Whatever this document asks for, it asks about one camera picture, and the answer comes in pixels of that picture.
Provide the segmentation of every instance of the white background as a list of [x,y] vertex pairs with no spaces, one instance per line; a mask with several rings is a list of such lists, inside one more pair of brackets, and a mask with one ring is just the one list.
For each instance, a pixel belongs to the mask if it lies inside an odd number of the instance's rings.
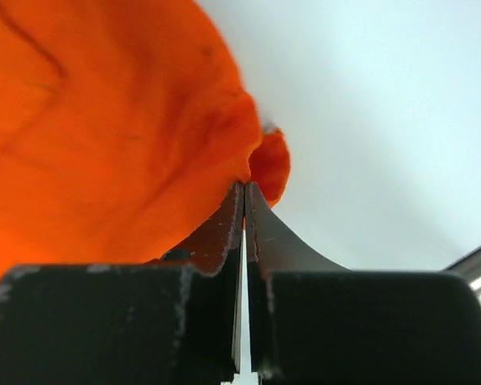
[[442,269],[481,244],[481,0],[198,3],[287,135],[275,211],[307,243],[385,270]]

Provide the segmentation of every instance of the white wall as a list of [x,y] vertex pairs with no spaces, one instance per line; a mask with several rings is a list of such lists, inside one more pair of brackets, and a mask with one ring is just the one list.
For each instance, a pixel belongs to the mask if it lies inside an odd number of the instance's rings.
[[288,136],[277,214],[354,269],[481,244],[481,0],[199,0]]

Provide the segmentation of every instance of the orange cloth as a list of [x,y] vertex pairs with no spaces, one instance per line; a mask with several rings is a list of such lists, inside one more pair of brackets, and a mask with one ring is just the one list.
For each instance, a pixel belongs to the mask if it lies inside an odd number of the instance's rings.
[[0,0],[0,276],[160,257],[251,170],[274,205],[289,154],[262,139],[191,0]]

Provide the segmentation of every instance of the orange fabric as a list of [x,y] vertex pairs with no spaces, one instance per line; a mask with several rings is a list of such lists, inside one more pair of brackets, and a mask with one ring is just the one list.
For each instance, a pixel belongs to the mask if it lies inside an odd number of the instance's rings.
[[275,203],[272,137],[192,1],[0,0],[0,276],[160,257],[250,166]]

